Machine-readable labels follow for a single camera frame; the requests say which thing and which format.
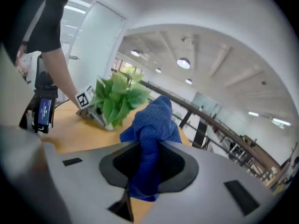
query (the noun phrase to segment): black shirt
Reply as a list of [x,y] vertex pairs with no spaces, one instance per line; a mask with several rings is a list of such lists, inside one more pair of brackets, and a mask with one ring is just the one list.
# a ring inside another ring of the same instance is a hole
[[[44,0],[23,0],[18,10],[14,10],[7,20],[7,30],[3,43],[15,64],[16,54],[38,8]],[[26,52],[48,52],[61,47],[60,20],[68,0],[46,0],[43,12],[26,43]]]
[[26,53],[37,50],[48,52],[61,47],[60,21],[67,1],[46,0],[41,17],[26,44]]

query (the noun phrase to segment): table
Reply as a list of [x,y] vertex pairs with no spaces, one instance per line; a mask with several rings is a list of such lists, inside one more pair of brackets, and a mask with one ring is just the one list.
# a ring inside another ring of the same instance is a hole
[[[126,130],[134,119],[137,111],[144,109],[147,104],[133,110],[123,120],[123,126],[114,131],[100,129],[91,120],[82,119],[76,115],[78,108],[71,102],[62,103],[55,109],[54,127],[49,134],[43,134],[42,140],[55,145],[59,153],[70,153],[120,143],[120,134]],[[190,146],[189,140],[181,128],[178,128],[182,143]],[[135,223],[142,220],[146,212],[154,203],[144,202],[131,198],[132,211]]]

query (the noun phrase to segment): green plant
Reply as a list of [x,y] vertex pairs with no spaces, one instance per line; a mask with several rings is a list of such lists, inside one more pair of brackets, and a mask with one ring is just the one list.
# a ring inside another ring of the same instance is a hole
[[138,83],[139,81],[141,81],[143,75],[142,74],[135,74],[135,69],[133,67],[124,67],[121,69],[121,71],[123,73],[128,74],[129,76],[131,76],[132,78],[132,82],[136,82]]
[[142,85],[132,83],[132,80],[139,82],[142,76],[130,74],[129,77],[128,81],[117,72],[110,79],[97,80],[96,83],[92,104],[100,108],[107,124],[112,124],[114,128],[121,126],[129,112],[144,104],[150,94]]

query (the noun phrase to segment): ceiling light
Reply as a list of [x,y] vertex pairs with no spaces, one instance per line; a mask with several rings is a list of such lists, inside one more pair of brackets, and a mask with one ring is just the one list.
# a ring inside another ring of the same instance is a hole
[[85,7],[90,7],[91,6],[91,4],[89,4],[87,2],[84,2],[84,1],[81,1],[81,0],[69,0],[69,1],[81,4],[81,5],[85,6]]
[[185,80],[187,84],[192,84],[192,80],[191,79],[186,79]]
[[189,69],[190,68],[190,62],[187,58],[180,58],[178,59],[178,65],[184,69]]
[[72,11],[75,11],[75,12],[78,12],[78,13],[82,13],[82,14],[85,14],[85,13],[86,13],[86,11],[83,11],[83,10],[81,10],[81,9],[78,9],[78,8],[75,8],[75,7],[71,7],[71,6],[68,6],[68,5],[65,5],[64,8],[69,9],[69,10],[72,10]]
[[248,114],[259,117],[258,113],[254,113],[254,112],[251,112],[251,111],[249,111]]
[[134,56],[140,57],[140,53],[136,50],[132,50],[131,54],[134,55]]
[[283,125],[291,126],[291,123],[280,120],[280,119],[273,118],[272,120],[275,121],[275,122],[281,123]]
[[278,126],[279,128],[281,128],[281,129],[284,129],[284,128],[285,128],[284,125],[281,124],[281,123],[275,122],[275,121],[273,121],[273,120],[271,120],[271,122],[272,122],[273,124],[275,124],[276,126]]
[[70,25],[65,25],[66,27],[68,28],[75,28],[75,29],[78,29],[77,27],[73,27],[73,26],[70,26]]

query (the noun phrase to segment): person's arm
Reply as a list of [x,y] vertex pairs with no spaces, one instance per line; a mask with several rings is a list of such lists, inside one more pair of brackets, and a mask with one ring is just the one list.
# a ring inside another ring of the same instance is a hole
[[43,52],[42,57],[44,65],[47,68],[55,85],[61,89],[61,91],[66,94],[66,96],[70,98],[75,105],[77,105],[75,100],[77,89],[71,80],[62,49],[58,48],[53,51]]

